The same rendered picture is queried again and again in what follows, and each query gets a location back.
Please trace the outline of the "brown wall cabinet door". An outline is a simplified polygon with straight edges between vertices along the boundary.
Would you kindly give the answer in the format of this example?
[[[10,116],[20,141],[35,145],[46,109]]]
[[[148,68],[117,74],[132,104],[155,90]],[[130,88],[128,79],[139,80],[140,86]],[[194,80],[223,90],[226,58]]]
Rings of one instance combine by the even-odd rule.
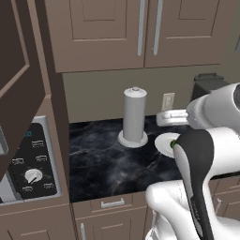
[[[149,0],[147,68],[217,65],[237,0],[163,0],[158,53],[153,55],[158,0]]]
[[[137,55],[140,0],[45,0],[58,72],[141,68]]]

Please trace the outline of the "brown panel below microwave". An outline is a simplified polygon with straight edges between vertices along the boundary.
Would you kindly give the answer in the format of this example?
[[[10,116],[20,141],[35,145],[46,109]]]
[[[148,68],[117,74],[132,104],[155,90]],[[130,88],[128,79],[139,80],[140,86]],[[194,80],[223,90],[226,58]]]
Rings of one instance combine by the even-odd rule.
[[[69,205],[0,216],[0,240],[77,240]]]

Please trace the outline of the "white microwave knob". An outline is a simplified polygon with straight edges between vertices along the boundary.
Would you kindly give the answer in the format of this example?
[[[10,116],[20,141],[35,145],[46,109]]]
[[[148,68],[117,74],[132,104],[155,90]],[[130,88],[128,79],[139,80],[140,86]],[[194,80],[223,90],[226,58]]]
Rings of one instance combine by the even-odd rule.
[[[28,184],[33,184],[42,179],[42,171],[38,169],[30,169],[24,174],[24,178],[27,180]]]

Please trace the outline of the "brown base cabinet run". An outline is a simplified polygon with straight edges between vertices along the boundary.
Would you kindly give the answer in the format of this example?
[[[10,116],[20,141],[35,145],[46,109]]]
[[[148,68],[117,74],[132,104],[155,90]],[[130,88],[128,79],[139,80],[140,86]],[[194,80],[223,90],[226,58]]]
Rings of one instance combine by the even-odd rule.
[[[209,187],[216,215],[240,220],[240,176],[211,180]]]

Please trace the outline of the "brown base cabinet door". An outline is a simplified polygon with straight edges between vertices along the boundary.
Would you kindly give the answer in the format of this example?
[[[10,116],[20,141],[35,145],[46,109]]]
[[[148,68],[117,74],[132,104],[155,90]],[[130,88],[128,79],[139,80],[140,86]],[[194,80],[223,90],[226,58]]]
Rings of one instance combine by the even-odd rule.
[[[86,240],[143,240],[144,218],[141,213],[118,213],[78,219],[76,225],[80,240],[81,223],[84,224]]]

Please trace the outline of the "white paper towel holder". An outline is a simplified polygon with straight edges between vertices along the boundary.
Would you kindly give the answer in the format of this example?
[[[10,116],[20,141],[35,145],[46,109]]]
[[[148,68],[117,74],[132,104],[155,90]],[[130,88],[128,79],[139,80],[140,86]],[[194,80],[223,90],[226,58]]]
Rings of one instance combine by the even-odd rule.
[[[129,148],[139,148],[147,144],[144,132],[145,103],[147,92],[138,86],[124,91],[123,129],[118,134],[118,141]]]

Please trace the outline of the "white round plate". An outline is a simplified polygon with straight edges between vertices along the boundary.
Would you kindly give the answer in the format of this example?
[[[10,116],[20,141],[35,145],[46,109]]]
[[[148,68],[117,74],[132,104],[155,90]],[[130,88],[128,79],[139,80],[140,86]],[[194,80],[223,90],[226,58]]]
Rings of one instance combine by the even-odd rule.
[[[160,154],[173,158],[173,149],[171,147],[171,142],[175,141],[180,136],[179,133],[163,133],[156,137],[155,139],[155,147],[159,151]]]

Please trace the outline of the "brown drawer front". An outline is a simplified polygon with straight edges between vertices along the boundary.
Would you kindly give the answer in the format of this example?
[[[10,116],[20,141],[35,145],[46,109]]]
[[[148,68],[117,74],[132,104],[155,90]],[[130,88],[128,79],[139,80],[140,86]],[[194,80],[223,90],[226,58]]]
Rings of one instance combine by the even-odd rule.
[[[101,208],[100,206],[101,202],[105,202],[105,203],[116,202],[116,201],[120,201],[121,198],[125,200],[124,205],[119,205],[119,206],[110,207],[110,208]],[[129,205],[132,205],[132,194],[123,194],[123,195],[95,199],[95,200],[91,200],[90,203],[91,203],[91,210],[93,213],[112,210],[120,207],[127,207]]]

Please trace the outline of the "white wall outlet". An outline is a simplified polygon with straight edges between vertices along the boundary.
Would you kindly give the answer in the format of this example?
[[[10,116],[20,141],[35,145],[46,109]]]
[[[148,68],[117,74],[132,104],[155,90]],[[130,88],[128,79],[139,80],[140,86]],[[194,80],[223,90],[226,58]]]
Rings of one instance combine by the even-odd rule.
[[[174,93],[165,93],[162,100],[162,111],[168,111],[173,108]]]

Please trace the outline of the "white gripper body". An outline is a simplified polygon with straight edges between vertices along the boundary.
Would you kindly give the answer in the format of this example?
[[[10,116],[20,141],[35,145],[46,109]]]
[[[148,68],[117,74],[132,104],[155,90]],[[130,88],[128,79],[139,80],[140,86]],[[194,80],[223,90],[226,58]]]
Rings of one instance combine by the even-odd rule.
[[[159,112],[157,114],[157,125],[159,127],[187,125],[187,117],[188,114],[185,109]]]

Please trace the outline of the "open dark brown cabinet door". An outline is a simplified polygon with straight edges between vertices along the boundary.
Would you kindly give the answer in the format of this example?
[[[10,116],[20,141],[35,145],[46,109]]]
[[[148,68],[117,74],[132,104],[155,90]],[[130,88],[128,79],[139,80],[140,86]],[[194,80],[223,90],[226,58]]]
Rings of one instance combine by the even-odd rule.
[[[30,0],[0,0],[0,180],[44,98]]]

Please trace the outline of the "black countertop appliance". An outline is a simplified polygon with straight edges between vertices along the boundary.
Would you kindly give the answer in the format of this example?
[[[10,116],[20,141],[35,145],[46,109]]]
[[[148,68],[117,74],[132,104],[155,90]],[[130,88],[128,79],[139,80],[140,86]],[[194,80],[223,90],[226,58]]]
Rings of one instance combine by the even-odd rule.
[[[198,74],[194,77],[191,99],[200,98],[226,85],[229,85],[229,83],[224,81],[223,76],[217,75],[216,73]]]

